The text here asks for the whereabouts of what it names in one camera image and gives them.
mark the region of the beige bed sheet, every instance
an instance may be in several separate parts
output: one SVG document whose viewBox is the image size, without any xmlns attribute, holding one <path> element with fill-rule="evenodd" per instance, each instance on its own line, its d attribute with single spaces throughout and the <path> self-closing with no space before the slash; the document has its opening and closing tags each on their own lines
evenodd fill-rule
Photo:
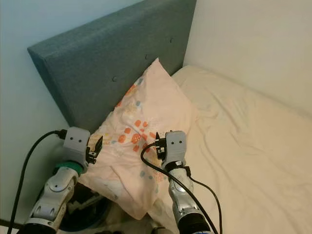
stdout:
<svg viewBox="0 0 312 234">
<path fill-rule="evenodd" d="M 186 160 L 217 193 L 223 232 L 311 234 L 312 119 L 197 67 L 173 78 L 199 110 Z M 219 230 L 214 197 L 199 185 L 195 195 Z M 171 206 L 166 195 L 149 214 L 177 232 Z"/>
</svg>

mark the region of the pillow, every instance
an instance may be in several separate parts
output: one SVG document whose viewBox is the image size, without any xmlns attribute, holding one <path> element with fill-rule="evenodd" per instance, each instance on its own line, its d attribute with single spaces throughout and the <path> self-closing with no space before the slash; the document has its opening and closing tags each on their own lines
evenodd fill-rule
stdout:
<svg viewBox="0 0 312 234">
<path fill-rule="evenodd" d="M 156 59 L 91 135 L 91 148 L 101 136 L 104 145 L 80 183 L 141 219 L 168 192 L 167 178 L 141 161 L 142 149 L 155 141 L 156 132 L 160 137 L 170 130 L 187 133 L 195 117 L 195 107 Z M 154 149 L 145 156 L 160 166 Z"/>
</svg>

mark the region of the white wall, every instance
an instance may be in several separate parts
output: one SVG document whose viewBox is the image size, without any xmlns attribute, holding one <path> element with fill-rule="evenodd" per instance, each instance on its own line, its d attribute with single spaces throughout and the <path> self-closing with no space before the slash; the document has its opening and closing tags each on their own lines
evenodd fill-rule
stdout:
<svg viewBox="0 0 312 234">
<path fill-rule="evenodd" d="M 26 153 L 44 133 L 68 125 L 41 81 L 27 47 L 140 0 L 1 0 L 0 218 L 9 220 Z M 33 154 L 16 221 L 27 218 L 51 174 L 51 136 Z"/>
<path fill-rule="evenodd" d="M 312 114 L 312 1 L 197 0 L 184 62 Z"/>
</svg>

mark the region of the white bedsheet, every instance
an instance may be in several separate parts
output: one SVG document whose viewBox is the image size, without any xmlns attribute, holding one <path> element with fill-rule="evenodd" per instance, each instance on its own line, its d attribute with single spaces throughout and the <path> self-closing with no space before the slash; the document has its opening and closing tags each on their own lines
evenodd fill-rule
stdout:
<svg viewBox="0 0 312 234">
<path fill-rule="evenodd" d="M 216 192 L 223 232 L 311 234 L 312 119 L 193 66 L 174 79 L 199 110 L 186 160 Z M 199 185 L 195 195 L 219 230 L 214 197 Z M 166 195 L 149 214 L 176 231 L 171 206 Z"/>
</svg>

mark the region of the light blue wall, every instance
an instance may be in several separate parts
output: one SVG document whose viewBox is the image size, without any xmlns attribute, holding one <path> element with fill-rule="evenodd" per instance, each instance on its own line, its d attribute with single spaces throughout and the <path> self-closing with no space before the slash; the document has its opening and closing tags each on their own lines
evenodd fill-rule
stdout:
<svg viewBox="0 0 312 234">
<path fill-rule="evenodd" d="M 67 128 L 41 81 L 27 47 L 140 0 L 1 0 L 0 218 L 9 220 L 24 158 L 44 133 Z M 51 174 L 51 152 L 60 141 L 50 136 L 32 155 L 16 222 L 27 218 Z"/>
</svg>

